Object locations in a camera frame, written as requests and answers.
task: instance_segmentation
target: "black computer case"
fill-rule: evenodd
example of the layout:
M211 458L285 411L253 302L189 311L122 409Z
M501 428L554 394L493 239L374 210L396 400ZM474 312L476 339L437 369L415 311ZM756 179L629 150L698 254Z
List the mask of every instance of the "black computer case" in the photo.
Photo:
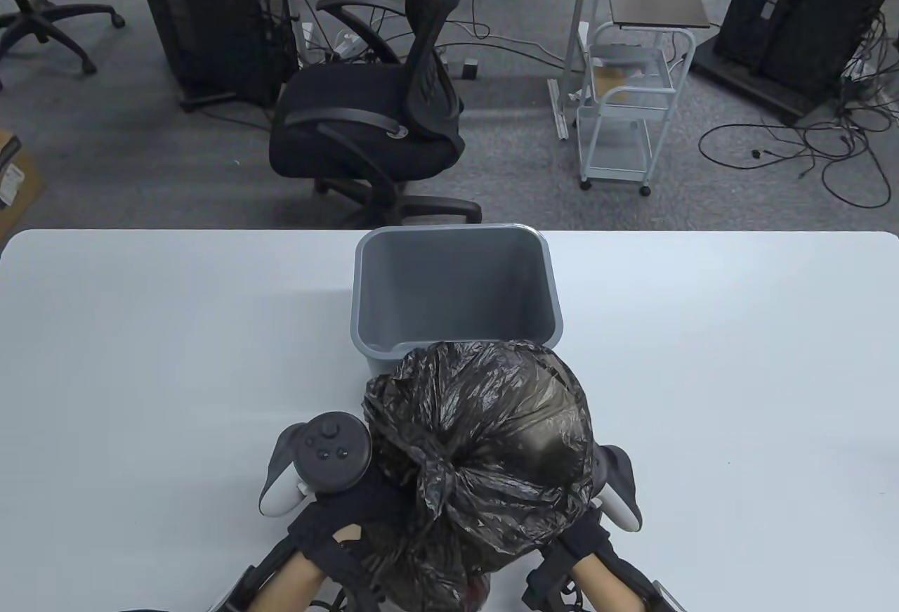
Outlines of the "black computer case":
M732 0L716 52L807 98L835 96L884 0ZM789 6L780 11L780 6ZM770 43L768 27L783 15Z
M287 0L147 0L190 110L216 97L270 107L298 69Z
M841 76L885 0L732 0L691 70L793 124L841 92Z

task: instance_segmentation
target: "white metal cart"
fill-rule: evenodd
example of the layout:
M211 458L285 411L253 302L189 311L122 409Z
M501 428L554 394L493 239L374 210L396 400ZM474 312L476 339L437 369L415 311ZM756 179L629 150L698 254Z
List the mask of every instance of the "white metal cart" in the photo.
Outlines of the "white metal cart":
M616 26L615 22L601 25L588 47L588 70L577 108L581 189L589 189L592 178L606 178L638 181L640 195L649 195L652 172L696 53L696 38L680 27L629 25L627 31L654 33L652 47L601 43L603 32ZM687 41L683 59L671 67L662 50L664 34ZM662 124L655 142L649 132L651 122Z

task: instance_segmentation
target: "hand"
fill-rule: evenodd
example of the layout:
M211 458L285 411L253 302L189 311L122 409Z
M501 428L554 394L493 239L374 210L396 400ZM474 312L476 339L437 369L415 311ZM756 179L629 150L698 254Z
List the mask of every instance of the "hand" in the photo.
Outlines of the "hand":
M402 531L411 512L408 493L394 486L378 465L371 464L355 486L340 493L318 493L315 502L290 524L288 532L296 548L312 558L331 538L338 542L359 540L360 526L366 524Z

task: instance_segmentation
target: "black office chair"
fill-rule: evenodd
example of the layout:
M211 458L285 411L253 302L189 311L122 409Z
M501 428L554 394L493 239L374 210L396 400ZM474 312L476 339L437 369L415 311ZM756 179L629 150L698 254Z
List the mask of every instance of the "black office chair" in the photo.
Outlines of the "black office chair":
M58 30L53 24L60 19L73 18L78 15L92 15L96 12L103 12L112 17L112 25L116 28L125 26L125 20L116 13L112 6L101 5L53 5L47 0L15 0L19 5L19 12L8 15L0 15L0 28L4 28L3 36L0 37L0 59L6 56L10 47L18 43L28 34L35 34L41 43L47 43L48 38L52 38L59 43L64 44L73 53L81 57L81 70L84 73L96 73L97 67L93 65L87 53L81 49L81 46L71 40L66 34Z
M401 194L454 165L465 150L459 136L461 102L434 52L443 24L459 0L405 0L415 40L405 63L346 6L404 14L387 0L321 0L326 11L366 41L379 63L329 63L296 73L275 109L269 162L290 178L314 178L363 204L357 227L400 223L408 216L462 216L481 222L481 207L447 197ZM369 185L354 181L362 179Z

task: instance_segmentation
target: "gray carpet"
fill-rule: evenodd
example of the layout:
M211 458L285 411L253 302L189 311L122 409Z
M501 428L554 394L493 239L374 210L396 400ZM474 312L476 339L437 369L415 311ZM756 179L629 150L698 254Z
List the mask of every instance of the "gray carpet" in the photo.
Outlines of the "gray carpet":
M100 15L62 23L93 57L96 76L81 76L80 63L63 47L40 46L33 38L0 62L6 86L0 124L20 134L48 184L19 229L327 227L350 209L331 195L314 197L308 182L276 176L266 162L263 131L180 111L145 0L51 1L112 3L128 27L116 31ZM729 0L704 1L709 17L720 21ZM469 19L469 6L463 0L454 18ZM0 3L4 10L12 7L11 0ZM890 1L890 21L896 18L893 7ZM561 54L571 8L572 0L478 0L478 19L494 33L539 41ZM333 38L339 25L322 21ZM402 24L388 19L385 32L399 33ZM468 37L448 27L443 39ZM764 171L730 171L702 159L697 139L703 131L714 124L757 122L761 114L695 78L678 109L652 197L639 197L633 185L601 182L581 191L577 150L573 142L556 140L549 108L546 78L558 72L487 48L447 52L456 74L466 57L481 62L475 82L458 83L468 148L453 169L415 184L413 191L478 201L486 221L521 221L539 229L899 233L899 201L874 211L848 207L827 194L817 171L797 178L803 160ZM213 110L264 123L248 105ZM893 179L899 179L897 131L873 137ZM732 162L752 162L752 148L789 150L759 133L725 133L709 143ZM842 164L831 181L862 203L876 202L885 192L867 158Z

